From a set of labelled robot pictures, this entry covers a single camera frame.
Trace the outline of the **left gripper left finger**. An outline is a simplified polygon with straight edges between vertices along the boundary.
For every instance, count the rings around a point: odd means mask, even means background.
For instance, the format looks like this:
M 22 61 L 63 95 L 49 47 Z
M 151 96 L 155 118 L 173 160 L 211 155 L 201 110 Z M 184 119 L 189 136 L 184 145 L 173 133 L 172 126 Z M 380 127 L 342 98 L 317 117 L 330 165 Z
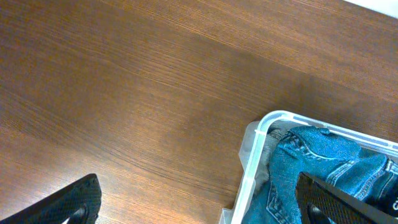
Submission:
M 1 220 L 1 223 L 91 223 L 101 207 L 96 174 L 88 174 L 37 203 Z

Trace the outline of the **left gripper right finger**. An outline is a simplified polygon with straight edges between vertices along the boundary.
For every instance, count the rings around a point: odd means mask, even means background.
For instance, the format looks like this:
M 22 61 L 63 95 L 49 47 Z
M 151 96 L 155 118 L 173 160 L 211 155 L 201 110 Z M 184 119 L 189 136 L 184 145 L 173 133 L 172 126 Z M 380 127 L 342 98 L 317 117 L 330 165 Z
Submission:
M 344 193 L 307 172 L 299 174 L 295 197 L 304 224 L 397 224 L 396 217 Z

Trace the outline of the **dark blue jeans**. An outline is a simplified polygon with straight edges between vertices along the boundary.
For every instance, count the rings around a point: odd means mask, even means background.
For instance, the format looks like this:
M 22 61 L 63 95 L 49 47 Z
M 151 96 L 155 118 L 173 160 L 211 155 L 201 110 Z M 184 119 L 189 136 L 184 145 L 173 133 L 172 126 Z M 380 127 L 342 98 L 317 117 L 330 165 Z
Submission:
M 397 216 L 397 163 L 387 155 L 363 149 L 329 129 L 299 126 L 289 130 L 293 186 L 271 181 L 252 198 L 243 223 L 300 223 L 295 186 L 307 172 L 382 212 Z

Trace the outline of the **clear plastic storage container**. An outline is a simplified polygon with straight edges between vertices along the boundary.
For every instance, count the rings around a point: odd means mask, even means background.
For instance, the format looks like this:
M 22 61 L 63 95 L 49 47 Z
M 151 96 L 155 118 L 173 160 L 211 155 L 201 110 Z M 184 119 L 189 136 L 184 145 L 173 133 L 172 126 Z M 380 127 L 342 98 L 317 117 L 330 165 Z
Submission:
M 239 152 L 239 158 L 244 169 L 243 177 L 234 207 L 224 209 L 221 212 L 221 223 L 243 223 L 243 218 L 252 202 L 256 186 L 255 174 L 266 135 L 271 126 L 287 128 L 288 130 L 299 126 L 314 126 L 316 128 L 329 129 L 331 133 L 354 141 L 363 149 L 383 153 L 397 163 L 397 144 L 395 142 L 369 136 L 288 111 L 273 111 L 267 114 L 262 120 L 250 123 L 246 128 Z

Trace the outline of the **light blue jeans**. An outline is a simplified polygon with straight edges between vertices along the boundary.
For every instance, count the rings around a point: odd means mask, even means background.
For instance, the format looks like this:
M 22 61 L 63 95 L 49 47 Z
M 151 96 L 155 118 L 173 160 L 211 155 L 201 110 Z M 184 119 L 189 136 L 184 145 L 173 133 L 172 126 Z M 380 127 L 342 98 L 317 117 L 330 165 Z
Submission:
M 271 126 L 268 129 L 255 174 L 254 197 L 261 194 L 269 181 L 277 188 L 292 188 L 294 181 L 291 169 L 294 158 L 289 152 L 289 137 L 291 134 L 287 128 Z

